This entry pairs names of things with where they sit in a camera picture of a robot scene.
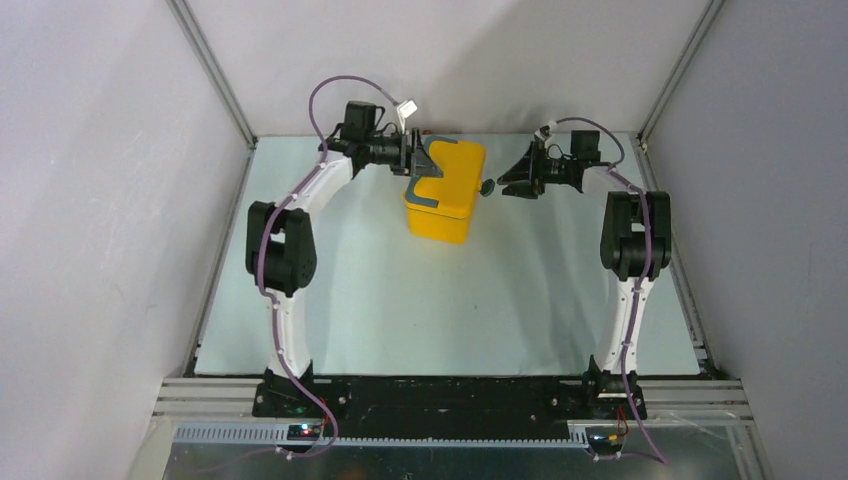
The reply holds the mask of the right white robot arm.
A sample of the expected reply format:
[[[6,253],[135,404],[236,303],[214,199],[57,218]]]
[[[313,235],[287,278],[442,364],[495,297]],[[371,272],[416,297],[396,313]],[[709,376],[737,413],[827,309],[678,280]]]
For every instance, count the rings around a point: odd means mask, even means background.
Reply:
[[[604,206],[599,256],[611,280],[611,310],[583,375],[585,411],[606,418],[637,386],[638,339],[654,282],[671,260],[671,200],[644,190],[605,162],[600,133],[574,130],[569,153],[557,149],[550,127],[538,129],[522,157],[496,181],[505,196],[537,199],[549,185],[567,185]]]

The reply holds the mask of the grey kit latch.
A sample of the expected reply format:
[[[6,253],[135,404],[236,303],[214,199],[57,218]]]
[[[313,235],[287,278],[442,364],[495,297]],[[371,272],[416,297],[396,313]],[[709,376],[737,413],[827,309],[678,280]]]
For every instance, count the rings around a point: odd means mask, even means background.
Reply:
[[[496,189],[497,183],[493,179],[486,179],[481,183],[479,194],[482,197],[489,197]]]

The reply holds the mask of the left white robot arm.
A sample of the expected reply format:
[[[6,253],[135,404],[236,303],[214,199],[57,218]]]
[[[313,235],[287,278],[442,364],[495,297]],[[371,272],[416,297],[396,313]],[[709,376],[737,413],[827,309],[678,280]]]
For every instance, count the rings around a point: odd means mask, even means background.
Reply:
[[[418,109],[411,100],[395,106],[398,129],[377,129],[378,106],[348,103],[343,121],[321,136],[318,157],[308,173],[276,202],[254,202],[248,210],[246,268],[260,293],[271,302],[274,354],[271,373],[286,378],[277,402],[292,416],[304,416],[316,403],[315,388],[301,380],[312,357],[306,346],[305,289],[317,269],[313,221],[330,200],[369,165],[385,165],[409,183],[405,199],[415,206],[436,207],[438,200],[415,192],[424,178],[440,178],[419,129],[406,122]]]

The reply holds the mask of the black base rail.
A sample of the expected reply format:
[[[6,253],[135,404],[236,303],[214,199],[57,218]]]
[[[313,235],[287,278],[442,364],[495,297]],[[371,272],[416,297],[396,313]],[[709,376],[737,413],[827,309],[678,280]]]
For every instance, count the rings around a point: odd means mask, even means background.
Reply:
[[[265,372],[256,418],[311,418],[345,439],[564,440],[578,420],[647,416],[633,398],[588,403],[573,376],[462,377],[306,374],[298,384]]]

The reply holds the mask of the yellow medicine kit box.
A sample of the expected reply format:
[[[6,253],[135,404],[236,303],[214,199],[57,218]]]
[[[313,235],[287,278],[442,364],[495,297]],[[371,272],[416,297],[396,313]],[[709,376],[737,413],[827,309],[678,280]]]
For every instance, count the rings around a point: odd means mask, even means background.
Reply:
[[[409,231],[422,238],[462,244],[483,188],[485,147],[477,142],[430,136],[424,150],[440,177],[413,177],[403,195]]]

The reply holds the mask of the aluminium frame front beam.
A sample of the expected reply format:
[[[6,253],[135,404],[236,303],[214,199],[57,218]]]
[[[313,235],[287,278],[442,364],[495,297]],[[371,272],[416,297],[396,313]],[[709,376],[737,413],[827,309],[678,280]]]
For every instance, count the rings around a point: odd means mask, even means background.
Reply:
[[[635,413],[574,377],[168,378],[132,479],[770,479],[737,380],[648,378]]]

